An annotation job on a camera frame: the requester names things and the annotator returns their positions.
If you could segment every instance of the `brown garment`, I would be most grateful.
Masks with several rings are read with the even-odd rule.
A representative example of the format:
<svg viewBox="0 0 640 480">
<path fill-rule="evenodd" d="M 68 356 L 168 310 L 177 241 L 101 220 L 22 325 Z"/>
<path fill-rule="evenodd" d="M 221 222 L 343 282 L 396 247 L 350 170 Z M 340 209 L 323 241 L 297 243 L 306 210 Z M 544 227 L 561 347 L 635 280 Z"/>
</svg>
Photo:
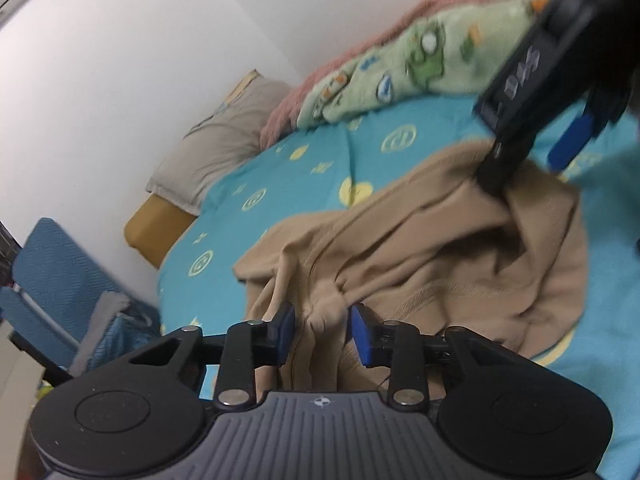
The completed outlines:
<svg viewBox="0 0 640 480">
<path fill-rule="evenodd" d="M 272 227 L 236 263 L 247 317 L 296 306 L 286 388 L 371 390 L 388 370 L 360 365 L 345 345 L 347 311 L 424 334 L 468 327 L 531 357 L 580 317 L 587 279 L 578 193 L 526 162 L 506 204 L 473 175 L 487 142 L 457 144 L 347 211 L 303 214 Z M 268 384 L 258 377 L 258 390 Z"/>
</svg>

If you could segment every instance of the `teal bedsheet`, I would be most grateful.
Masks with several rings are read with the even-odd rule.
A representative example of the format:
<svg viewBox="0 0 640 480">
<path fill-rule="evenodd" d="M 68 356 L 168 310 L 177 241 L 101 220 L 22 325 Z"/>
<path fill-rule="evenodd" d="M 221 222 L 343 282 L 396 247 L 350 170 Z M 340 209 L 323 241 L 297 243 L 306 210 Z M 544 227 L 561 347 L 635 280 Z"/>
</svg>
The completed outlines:
<svg viewBox="0 0 640 480">
<path fill-rule="evenodd" d="M 244 288 L 231 267 L 269 227 L 293 214 L 345 208 L 404 175 L 448 144 L 485 137 L 473 98 L 422 97 L 349 123 L 297 131 L 226 176 L 209 192 L 201 216 L 165 258 L 158 293 L 170 332 L 199 324 L 224 333 L 244 314 Z M 572 107 L 536 141 L 548 150 L 581 111 Z M 568 168 L 582 187 L 590 240 L 587 308 L 574 332 L 541 357 L 551 369 L 599 394 L 614 415 L 614 438 L 601 464 L 607 480 L 630 479 L 640 464 L 640 153 L 636 122 L 620 123 Z M 203 397 L 212 393 L 214 370 Z"/>
</svg>

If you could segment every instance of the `blue bed sheet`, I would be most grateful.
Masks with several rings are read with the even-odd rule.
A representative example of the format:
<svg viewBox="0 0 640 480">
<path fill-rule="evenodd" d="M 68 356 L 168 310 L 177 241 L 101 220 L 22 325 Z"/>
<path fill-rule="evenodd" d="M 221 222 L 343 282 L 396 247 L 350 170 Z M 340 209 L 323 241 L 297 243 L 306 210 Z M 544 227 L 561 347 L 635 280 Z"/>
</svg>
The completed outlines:
<svg viewBox="0 0 640 480">
<path fill-rule="evenodd" d="M 226 176 L 207 195 L 201 216 L 165 258 L 158 292 L 170 332 L 199 324 L 224 333 L 242 319 L 244 288 L 231 267 L 269 227 L 293 214 L 348 207 L 403 176 L 431 153 L 488 137 L 472 117 L 471 97 L 428 96 L 356 120 L 298 131 Z M 537 139 L 544 164 L 581 106 Z M 591 142 L 565 175 L 582 188 L 590 242 L 586 311 L 576 329 L 539 361 L 593 390 L 614 415 L 614 437 L 599 472 L 628 480 L 640 464 L 640 151 L 636 122 L 623 118 Z M 212 393 L 214 370 L 203 397 Z"/>
</svg>

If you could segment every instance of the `cartoon print blanket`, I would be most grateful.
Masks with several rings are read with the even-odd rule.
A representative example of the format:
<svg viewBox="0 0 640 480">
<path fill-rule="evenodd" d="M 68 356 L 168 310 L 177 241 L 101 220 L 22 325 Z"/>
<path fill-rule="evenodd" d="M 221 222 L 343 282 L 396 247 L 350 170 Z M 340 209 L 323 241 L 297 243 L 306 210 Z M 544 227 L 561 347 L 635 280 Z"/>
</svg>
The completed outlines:
<svg viewBox="0 0 640 480">
<path fill-rule="evenodd" d="M 548 0 L 499 0 L 418 18 L 327 75 L 306 96 L 299 128 L 338 123 L 418 94 L 481 91 Z"/>
</svg>

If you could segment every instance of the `pillow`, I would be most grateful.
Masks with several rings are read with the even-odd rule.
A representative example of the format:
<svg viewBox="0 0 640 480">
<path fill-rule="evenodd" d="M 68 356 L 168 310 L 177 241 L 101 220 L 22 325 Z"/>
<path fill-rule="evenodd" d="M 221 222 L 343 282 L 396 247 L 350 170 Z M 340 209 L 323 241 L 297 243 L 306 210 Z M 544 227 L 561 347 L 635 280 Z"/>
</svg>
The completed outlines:
<svg viewBox="0 0 640 480">
<path fill-rule="evenodd" d="M 146 185 L 192 215 L 209 188 L 260 153 L 260 130 L 291 87 L 257 72 L 245 77 L 209 119 L 194 126 L 164 159 Z"/>
</svg>

